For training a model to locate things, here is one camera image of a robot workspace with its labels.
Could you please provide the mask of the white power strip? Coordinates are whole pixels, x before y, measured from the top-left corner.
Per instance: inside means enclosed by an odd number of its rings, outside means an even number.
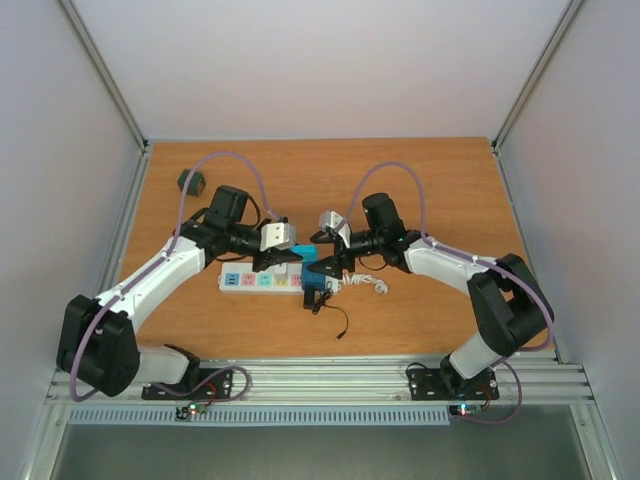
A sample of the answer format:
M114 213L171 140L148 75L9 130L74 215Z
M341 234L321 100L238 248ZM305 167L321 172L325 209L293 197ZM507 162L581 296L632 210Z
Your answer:
M224 263L218 276L219 290L223 293L252 295L302 295L300 263L288 264L288 285L275 286L273 267L253 272L249 262Z

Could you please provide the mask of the light blue adapter plug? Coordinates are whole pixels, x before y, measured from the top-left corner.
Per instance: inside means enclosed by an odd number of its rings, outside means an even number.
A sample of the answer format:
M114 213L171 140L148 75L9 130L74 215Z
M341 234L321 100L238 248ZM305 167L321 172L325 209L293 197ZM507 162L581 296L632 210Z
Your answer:
M313 263L318 260L318 249L313 244L298 244L292 246L291 251L299 255L303 263Z

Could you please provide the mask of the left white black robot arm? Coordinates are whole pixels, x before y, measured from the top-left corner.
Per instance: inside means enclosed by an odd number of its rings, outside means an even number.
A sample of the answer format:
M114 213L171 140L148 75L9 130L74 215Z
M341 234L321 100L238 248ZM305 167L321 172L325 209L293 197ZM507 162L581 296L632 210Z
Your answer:
M254 272L300 260L295 227L287 218L256 226L242 221L249 194L223 185L209 206L180 220L165 245L125 280L94 298L67 305L56 356L69 375L69 394L83 402L97 393L115 397L132 383L152 384L189 398L205 384L199 359L174 345L142 348L137 333L174 291L226 254L249 257Z

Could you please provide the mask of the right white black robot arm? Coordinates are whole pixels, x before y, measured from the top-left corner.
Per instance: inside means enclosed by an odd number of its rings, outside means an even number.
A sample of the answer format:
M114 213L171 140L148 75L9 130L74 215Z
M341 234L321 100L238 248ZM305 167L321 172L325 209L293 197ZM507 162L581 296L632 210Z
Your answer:
M440 363L439 384L450 396L473 389L477 377L523 350L540 333L552 332L553 311L525 261L514 254L477 256L405 227L393 200L376 193L362 202L368 227L352 231L335 211L324 212L313 244L330 244L330 256L310 270L343 279L357 259L379 255L385 264L434 279L467 295L476 333Z

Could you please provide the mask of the dark green cube plug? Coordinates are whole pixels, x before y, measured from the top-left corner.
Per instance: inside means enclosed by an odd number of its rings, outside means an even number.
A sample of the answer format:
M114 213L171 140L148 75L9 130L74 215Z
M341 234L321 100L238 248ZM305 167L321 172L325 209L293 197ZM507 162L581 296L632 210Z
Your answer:
M189 169L184 169L177 179L177 185L188 196L199 197L206 188L206 180L200 171L191 173Z

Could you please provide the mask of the black adapter with thin cable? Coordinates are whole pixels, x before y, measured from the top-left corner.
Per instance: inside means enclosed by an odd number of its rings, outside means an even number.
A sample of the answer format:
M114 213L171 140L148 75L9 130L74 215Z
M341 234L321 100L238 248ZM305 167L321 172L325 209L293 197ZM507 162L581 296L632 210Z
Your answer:
M350 326L350 319L347 312L338 306L329 304L334 297L334 290L326 288L320 290L313 285L305 285L303 287L303 308L310 311L313 315L318 315L322 309L335 310L340 312L344 317L344 328L336 335L335 340L340 341L347 334Z

